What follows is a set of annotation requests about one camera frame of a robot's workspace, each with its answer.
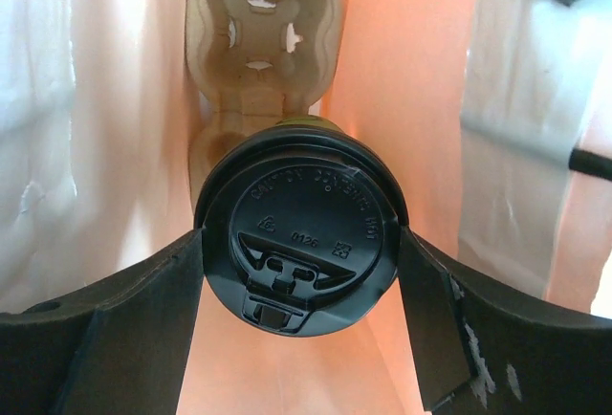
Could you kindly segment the brown cardboard cup carrier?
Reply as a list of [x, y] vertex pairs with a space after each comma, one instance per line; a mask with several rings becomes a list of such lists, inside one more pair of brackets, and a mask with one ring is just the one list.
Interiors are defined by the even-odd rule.
[[186, 64], [211, 108], [189, 148], [191, 201], [238, 143], [322, 98], [341, 27], [340, 0], [186, 0]]

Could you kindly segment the orange paper bag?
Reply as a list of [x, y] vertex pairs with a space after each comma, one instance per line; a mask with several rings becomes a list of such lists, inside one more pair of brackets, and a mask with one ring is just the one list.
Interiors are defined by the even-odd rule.
[[[303, 116], [362, 142], [404, 228], [521, 293], [588, 314], [611, 243], [611, 0], [340, 0], [334, 79]], [[1, 316], [192, 230], [189, 148], [211, 113], [186, 0], [1, 0]], [[432, 414], [398, 276], [309, 338], [234, 316], [204, 280], [173, 414]]]

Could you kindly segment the black plastic cup lid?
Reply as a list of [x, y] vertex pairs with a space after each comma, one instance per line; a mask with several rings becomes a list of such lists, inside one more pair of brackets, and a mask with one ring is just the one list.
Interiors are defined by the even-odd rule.
[[292, 338], [361, 320], [397, 276], [404, 195], [380, 157], [333, 129], [277, 125], [208, 174], [194, 211], [208, 284], [237, 318]]

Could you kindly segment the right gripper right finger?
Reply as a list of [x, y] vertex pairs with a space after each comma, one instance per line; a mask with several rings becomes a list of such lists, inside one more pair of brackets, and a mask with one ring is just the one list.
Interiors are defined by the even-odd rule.
[[521, 293], [402, 230], [398, 276], [432, 414], [608, 414], [611, 322]]

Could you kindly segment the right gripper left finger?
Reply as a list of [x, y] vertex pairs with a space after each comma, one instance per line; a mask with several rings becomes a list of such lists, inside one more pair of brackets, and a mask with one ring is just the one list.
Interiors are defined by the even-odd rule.
[[85, 288], [2, 314], [2, 413], [175, 413], [203, 280], [192, 230]]

